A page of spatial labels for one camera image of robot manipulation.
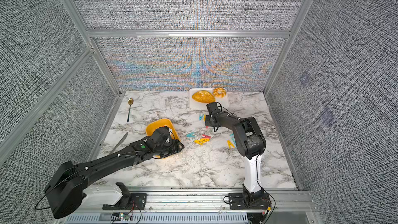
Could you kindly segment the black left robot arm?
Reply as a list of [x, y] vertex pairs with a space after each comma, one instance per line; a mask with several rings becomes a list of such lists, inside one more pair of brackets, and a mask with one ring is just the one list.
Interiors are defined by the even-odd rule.
[[183, 149], [184, 144], [169, 127], [164, 126], [157, 128], [151, 136], [99, 159], [80, 164], [71, 161], [61, 164], [44, 189], [53, 217], [61, 219], [77, 210], [87, 197], [84, 189], [98, 180], [154, 156], [166, 158]]

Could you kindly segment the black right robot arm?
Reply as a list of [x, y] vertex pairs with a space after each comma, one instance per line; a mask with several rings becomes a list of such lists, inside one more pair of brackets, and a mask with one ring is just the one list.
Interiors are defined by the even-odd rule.
[[245, 176], [243, 182], [243, 196], [246, 204], [260, 200], [269, 200], [269, 194], [261, 183], [261, 160], [266, 150], [266, 139], [254, 117], [238, 117], [218, 102], [206, 105], [208, 115], [205, 125], [213, 127], [214, 132], [219, 128], [227, 128], [233, 132], [235, 146], [243, 157]]

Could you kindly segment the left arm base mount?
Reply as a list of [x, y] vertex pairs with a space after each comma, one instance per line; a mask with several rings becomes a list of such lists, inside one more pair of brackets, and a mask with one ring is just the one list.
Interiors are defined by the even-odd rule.
[[143, 210], [147, 202], [148, 195], [145, 193], [130, 193], [124, 183], [116, 183], [118, 189], [121, 190], [121, 198], [114, 204], [104, 204], [102, 210], [106, 211], [117, 211], [117, 210], [128, 210], [133, 207], [136, 209]]

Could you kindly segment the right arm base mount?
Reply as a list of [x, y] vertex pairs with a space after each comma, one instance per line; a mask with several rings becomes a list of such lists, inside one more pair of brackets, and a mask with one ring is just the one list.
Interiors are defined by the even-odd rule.
[[263, 189], [255, 193], [249, 193], [248, 191], [231, 192], [223, 198], [223, 201], [228, 204], [232, 210], [271, 210], [273, 206], [270, 195]]

